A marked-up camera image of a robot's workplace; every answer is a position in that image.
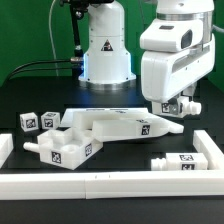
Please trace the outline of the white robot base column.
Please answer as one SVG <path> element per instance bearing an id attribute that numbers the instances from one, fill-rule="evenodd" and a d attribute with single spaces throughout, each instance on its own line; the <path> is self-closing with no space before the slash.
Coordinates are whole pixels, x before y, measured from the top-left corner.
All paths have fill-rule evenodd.
<path id="1" fill-rule="evenodd" d="M 132 85 L 131 55 L 125 47 L 125 12 L 112 3 L 91 5 L 89 14 L 89 48 L 84 54 L 84 69 L 79 76 L 83 87 L 117 90 Z"/>

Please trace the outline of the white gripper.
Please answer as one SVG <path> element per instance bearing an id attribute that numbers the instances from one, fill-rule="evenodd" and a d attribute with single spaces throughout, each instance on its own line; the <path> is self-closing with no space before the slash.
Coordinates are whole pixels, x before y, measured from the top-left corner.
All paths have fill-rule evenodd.
<path id="1" fill-rule="evenodd" d="M 160 116 L 183 118 L 198 114 L 198 103 L 193 100 L 195 87 L 187 87 L 165 103 L 152 103 L 152 113 Z"/>

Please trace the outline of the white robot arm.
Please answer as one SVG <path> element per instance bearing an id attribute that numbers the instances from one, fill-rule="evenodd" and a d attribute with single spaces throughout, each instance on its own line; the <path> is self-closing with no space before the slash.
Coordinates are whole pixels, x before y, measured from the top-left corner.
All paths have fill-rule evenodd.
<path id="1" fill-rule="evenodd" d="M 157 0 L 156 18 L 140 37 L 141 89 L 157 115 L 198 115 L 197 81 L 212 71 L 213 0 Z"/>

